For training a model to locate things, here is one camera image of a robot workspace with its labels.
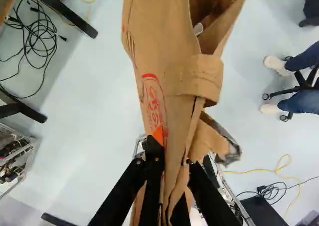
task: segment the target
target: white sneaker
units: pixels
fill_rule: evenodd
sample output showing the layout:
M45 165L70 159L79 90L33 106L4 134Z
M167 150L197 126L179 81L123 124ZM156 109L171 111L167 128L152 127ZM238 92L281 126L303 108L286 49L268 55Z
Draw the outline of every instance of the white sneaker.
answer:
M278 74L280 74L282 76L289 76L289 75L293 74L292 71L285 69L285 65L286 65L285 61L280 60L280 59L278 59L274 56L271 56L271 55L266 56L264 58L264 65L268 69L275 70Z
M283 110L279 109L277 104L263 104L260 107L260 111L264 114L277 114L277 113L282 113Z

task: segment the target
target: blue jeans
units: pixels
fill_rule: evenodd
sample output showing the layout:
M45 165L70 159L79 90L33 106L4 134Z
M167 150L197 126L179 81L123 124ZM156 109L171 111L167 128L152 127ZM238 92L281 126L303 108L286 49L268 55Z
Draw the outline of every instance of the blue jeans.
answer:
M291 58L285 65L289 71L306 69L319 63L319 41L305 52ZM278 103L278 108L292 113L312 113L319 115L319 90L302 90L287 100Z

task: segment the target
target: black cable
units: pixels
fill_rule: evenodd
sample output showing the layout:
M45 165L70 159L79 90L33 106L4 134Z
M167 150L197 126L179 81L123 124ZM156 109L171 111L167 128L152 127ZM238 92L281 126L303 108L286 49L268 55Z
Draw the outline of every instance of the black cable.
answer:
M240 194L238 194L237 197L242 195L242 194L245 194L245 193L254 193L254 194L257 194L258 196L263 197L267 201L272 201L278 196L279 191L281 190L280 188L275 186L277 184L283 184L285 186L285 188L284 188L285 191L283 194L280 195L280 197L277 200L275 200L273 203L270 204L270 205L274 205L279 200L281 200L287 192L287 185L285 182L275 182L275 183L270 184L268 186L260 186L260 187L257 187L256 192L255 191L244 191L244 192L241 192Z
M296 187L296 186L298 186L298 185L303 185L303 184L307 183L308 181L314 180L314 179L317 179L317 178L319 178L319 176L316 176L316 177L313 177L313 178L311 178L311 179L305 180L305 181L303 181L302 183L292 185L292 186L288 187L287 190L292 189L292 188L294 188L294 187Z
M217 178L218 173L219 173L218 166L217 166L216 162L213 160L213 158L210 156L210 152L208 153L208 155L209 155L210 159L214 162L214 164L215 164L215 166L216 166L217 174L215 175L215 177Z
M20 8L24 8L24 7L21 7L21 4L23 2L26 2L29 5L31 5L30 2L32 2L36 5L36 7L30 8L31 11L37 14L37 20L32 22L31 24L26 24L20 18L19 11L20 11ZM1 85L1 83L0 83L0 88L15 98L25 99L35 95L42 88L48 65L57 51L57 37L59 35L57 34L56 26L53 24L51 18L44 12L43 7L39 4L38 1L21 0L18 6L16 8L13 8L13 11L15 16L14 17L9 16L5 24L13 29L22 31L22 48L16 54L8 57L5 60L0 59L0 61L6 62L11 60L15 56L20 55L21 53L23 54L17 65L16 73L7 78L0 79L0 82L9 80L17 76L19 74L20 64L23 59L25 59L32 68L38 69L38 70L43 69L43 76L37 90L35 90L33 93L27 96L20 97L17 95L12 95L7 90L5 90L5 88L3 87L3 85ZM30 60L30 53L32 53L33 55L37 55L38 57L44 58L44 63L40 65L33 64L32 61Z
M266 200L270 201L270 200L273 200L279 194L280 190L284 190L284 193L279 197L279 199L277 199L274 203L271 203L271 205L274 205L275 203L277 203L279 200L281 200L285 196L287 190L292 189L292 188L299 186L299 185L303 185L303 184L307 183L308 181L318 179L318 178L319 178L319 176L316 176L316 177L310 178L308 180L305 180L302 183L292 185L290 187L287 187L287 185L284 182L276 182L276 183L270 184L268 186L259 186L259 187L257 187L256 192L255 191L241 192L240 194L237 195L237 197L242 195L242 194L246 194L246 193L254 193L254 194L257 194L258 196L261 196L261 197L265 198ZM278 188L278 187L274 186L276 184L283 184L285 187Z

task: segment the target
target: brown cloth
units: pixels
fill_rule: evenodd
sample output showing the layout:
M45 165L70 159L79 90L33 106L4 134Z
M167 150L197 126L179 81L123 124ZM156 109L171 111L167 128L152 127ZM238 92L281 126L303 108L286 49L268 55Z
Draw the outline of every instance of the brown cloth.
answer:
M160 224L170 223L184 192L188 202L192 200L186 160L200 160L210 150L220 158L230 153L227 138L202 112L219 100L220 56L244 1L124 0L122 43L133 63L145 132L156 136L165 150ZM201 2L209 12L190 11L196 4L200 8ZM197 13L193 22L192 11ZM197 39L193 25L199 21L206 29ZM136 197L132 226L138 225L144 190L142 187ZM166 210L167 218L161 217Z

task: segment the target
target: office chair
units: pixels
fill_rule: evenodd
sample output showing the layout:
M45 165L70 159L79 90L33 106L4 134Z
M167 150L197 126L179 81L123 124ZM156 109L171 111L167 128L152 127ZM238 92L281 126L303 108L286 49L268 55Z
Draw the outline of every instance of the office chair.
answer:
M290 58L291 58L291 56L288 56L288 57L286 57L284 59L284 61L288 61ZM319 70L319 64L313 66L312 67L312 71L310 72L310 74L307 77L307 79L304 79L303 75L300 73L299 70L296 71L295 72L295 78L296 78L299 86L295 86L292 89L281 90L281 91L274 92L274 93L271 93L271 94L265 93L265 94L263 94L263 99L264 100L270 100L273 97L278 96L278 95L295 93L295 92L298 92L298 91L301 91L301 90L319 90L319 77L318 77L318 79L316 80L316 82L314 84L315 77L316 77L316 74L317 74L318 70ZM294 115L293 113L289 112L288 115L281 115L279 119L281 121L283 121L283 122L287 122L287 121L292 119L293 115Z

